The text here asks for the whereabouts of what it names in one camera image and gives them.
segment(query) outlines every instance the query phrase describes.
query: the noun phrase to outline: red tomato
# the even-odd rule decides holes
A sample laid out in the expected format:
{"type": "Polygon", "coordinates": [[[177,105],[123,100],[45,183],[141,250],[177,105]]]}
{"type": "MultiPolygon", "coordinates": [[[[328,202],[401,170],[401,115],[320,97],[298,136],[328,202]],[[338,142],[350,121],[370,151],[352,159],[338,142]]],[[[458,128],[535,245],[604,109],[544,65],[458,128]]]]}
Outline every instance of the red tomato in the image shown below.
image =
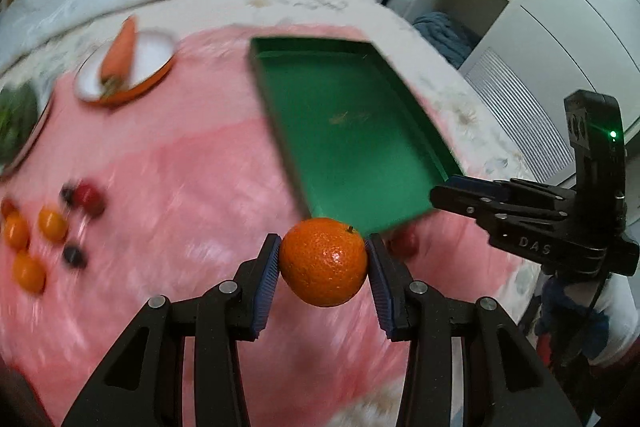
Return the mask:
{"type": "Polygon", "coordinates": [[[6,219],[11,216],[14,212],[18,211],[18,207],[14,203],[14,200],[10,197],[2,198],[2,203],[0,203],[0,212],[2,213],[2,217],[6,219]]]}
{"type": "Polygon", "coordinates": [[[91,182],[81,181],[74,190],[73,201],[87,214],[98,217],[104,212],[104,197],[100,190],[91,182]]]}
{"type": "Polygon", "coordinates": [[[416,255],[420,247],[420,241],[418,240],[415,223],[409,223],[394,230],[388,247],[391,255],[403,261],[416,255]]]}

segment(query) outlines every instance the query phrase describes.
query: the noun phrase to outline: green vegetable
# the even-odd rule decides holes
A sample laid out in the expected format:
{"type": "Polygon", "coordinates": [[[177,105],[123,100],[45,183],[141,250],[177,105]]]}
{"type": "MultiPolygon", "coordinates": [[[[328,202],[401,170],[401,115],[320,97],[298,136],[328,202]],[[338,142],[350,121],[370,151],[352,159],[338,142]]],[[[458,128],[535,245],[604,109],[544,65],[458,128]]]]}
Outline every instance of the green vegetable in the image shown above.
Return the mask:
{"type": "Polygon", "coordinates": [[[0,163],[15,158],[38,123],[38,99],[29,82],[0,90],[0,163]]]}

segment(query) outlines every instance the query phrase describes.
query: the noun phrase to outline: folded clothes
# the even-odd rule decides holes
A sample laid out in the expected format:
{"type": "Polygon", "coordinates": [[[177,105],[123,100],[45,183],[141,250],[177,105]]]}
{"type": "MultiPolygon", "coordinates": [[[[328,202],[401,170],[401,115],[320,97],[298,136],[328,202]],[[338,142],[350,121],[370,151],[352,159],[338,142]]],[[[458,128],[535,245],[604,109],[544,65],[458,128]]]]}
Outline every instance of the folded clothes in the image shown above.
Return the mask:
{"type": "Polygon", "coordinates": [[[480,42],[478,35],[442,12],[421,15],[414,28],[456,69],[480,42]]]}

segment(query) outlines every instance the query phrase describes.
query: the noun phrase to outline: carrot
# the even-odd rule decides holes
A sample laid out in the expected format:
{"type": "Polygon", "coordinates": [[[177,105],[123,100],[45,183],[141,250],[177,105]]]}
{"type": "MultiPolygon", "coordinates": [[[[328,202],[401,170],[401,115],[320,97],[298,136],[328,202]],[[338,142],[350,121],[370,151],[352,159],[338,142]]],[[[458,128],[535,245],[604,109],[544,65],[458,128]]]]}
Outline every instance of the carrot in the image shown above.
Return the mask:
{"type": "Polygon", "coordinates": [[[104,96],[114,94],[129,78],[136,49],[136,17],[132,15],[122,24],[100,68],[100,82],[104,96]]]}

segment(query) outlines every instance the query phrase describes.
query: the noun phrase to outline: orange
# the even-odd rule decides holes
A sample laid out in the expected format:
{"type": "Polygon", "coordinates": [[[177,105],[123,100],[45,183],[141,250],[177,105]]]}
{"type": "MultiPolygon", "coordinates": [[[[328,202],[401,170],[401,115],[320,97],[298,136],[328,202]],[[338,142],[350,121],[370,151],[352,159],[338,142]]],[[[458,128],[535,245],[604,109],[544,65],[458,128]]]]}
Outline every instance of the orange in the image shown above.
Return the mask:
{"type": "Polygon", "coordinates": [[[367,252],[349,225],[315,217],[298,223],[280,245],[280,272],[298,297],[320,307],[351,299],[367,276],[367,252]]]}
{"type": "Polygon", "coordinates": [[[38,226],[42,235],[52,243],[62,243],[69,228],[66,219],[59,212],[46,206],[38,214],[38,226]]]}
{"type": "Polygon", "coordinates": [[[18,212],[10,214],[4,222],[4,240],[15,251],[24,250],[29,245],[29,223],[18,212]]]}
{"type": "Polygon", "coordinates": [[[44,266],[31,257],[26,250],[21,251],[14,259],[14,280],[29,293],[39,294],[44,290],[47,278],[44,266]]]}

